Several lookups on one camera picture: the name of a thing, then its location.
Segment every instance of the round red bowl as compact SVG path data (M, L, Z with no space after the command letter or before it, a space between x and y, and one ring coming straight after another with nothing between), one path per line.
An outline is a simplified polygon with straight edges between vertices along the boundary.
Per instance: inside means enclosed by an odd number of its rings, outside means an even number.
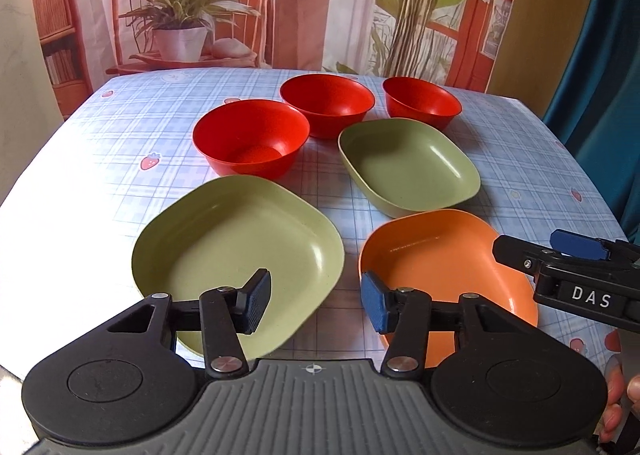
M363 120L376 104L371 91L357 81L334 74L304 74L280 87L280 97L311 125L311 136L335 139L347 126Z
M415 119L444 130L462 105L444 88L416 78L389 78L382 83L389 117Z
M244 99L213 109L193 128L193 144L218 175L283 175L309 137L305 116L288 104Z

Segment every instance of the teal curtain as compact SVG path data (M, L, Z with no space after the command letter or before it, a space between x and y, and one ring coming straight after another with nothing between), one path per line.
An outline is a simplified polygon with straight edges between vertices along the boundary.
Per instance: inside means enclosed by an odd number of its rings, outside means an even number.
M640 242L640 0L591 0L543 121Z

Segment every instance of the bookshelf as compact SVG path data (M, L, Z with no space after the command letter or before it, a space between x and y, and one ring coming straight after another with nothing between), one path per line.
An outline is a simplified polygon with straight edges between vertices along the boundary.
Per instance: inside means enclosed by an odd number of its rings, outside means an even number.
M93 91L75 0L33 0L33 6L49 79L66 118Z

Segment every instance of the green bowl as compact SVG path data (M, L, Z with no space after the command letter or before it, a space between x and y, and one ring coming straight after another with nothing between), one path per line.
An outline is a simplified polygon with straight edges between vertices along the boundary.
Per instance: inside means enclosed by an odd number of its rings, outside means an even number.
M334 288L344 263L331 221L276 183L248 175L221 177L194 189L154 218L138 238L133 278L147 296L198 299L224 285L242 287L261 267L271 272L271 300L257 330L238 335L244 355L275 350ZM199 332L180 341L202 354Z
M448 208L474 197L480 175L443 133L393 117L345 128L342 162L369 202L393 218Z

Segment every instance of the silver bolt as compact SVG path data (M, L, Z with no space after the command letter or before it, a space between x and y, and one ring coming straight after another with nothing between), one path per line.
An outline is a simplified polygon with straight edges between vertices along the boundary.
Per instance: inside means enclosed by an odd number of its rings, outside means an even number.
M242 368L242 361L234 356L220 356L211 361L211 368L216 372L228 374Z
M411 372L418 368L418 361L409 356L396 356L389 359L386 365L394 372Z

